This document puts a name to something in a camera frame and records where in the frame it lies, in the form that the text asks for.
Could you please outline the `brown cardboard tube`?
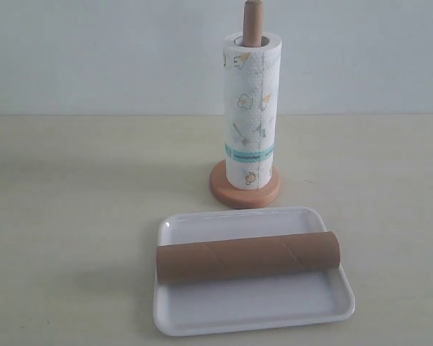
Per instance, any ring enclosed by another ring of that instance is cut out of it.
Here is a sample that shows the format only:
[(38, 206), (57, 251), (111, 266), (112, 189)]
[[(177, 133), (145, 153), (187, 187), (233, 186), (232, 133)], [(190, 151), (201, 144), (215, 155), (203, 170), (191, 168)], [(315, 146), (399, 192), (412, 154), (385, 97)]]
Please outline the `brown cardboard tube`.
[(156, 255), (163, 285), (324, 271), (340, 262), (330, 231), (161, 245)]

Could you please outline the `wooden paper towel holder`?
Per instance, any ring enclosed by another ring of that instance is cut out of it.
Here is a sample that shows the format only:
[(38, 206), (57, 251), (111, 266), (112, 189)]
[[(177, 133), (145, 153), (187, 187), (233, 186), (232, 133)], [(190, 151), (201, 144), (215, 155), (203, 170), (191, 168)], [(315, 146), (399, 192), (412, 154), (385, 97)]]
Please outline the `wooden paper towel holder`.
[[(243, 10), (242, 45), (249, 48), (262, 46), (264, 3), (246, 1)], [(220, 161), (212, 169), (209, 186), (213, 196), (221, 203), (235, 209), (263, 208), (273, 202), (280, 190), (280, 174), (274, 167), (271, 181), (259, 190), (240, 190), (226, 178), (226, 161)]]

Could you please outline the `white plastic tray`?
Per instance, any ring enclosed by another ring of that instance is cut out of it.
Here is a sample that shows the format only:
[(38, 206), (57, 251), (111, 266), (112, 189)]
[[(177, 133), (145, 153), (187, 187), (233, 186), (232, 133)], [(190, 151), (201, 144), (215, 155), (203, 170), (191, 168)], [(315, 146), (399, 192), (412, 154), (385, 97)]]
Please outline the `white plastic tray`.
[[(184, 213), (161, 223), (157, 245), (325, 230), (321, 216), (304, 206)], [(348, 319), (354, 310), (354, 294), (342, 267), (266, 278), (154, 284), (154, 323), (169, 336), (330, 323)]]

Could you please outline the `printed paper towel roll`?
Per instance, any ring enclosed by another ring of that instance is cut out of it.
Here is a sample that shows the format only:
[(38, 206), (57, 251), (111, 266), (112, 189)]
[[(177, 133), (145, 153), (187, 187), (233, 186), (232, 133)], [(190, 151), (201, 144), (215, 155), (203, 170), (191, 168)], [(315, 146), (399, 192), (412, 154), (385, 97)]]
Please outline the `printed paper towel roll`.
[(224, 148), (226, 178), (240, 190), (259, 190), (273, 171), (281, 66), (281, 38), (265, 33), (262, 46), (224, 41)]

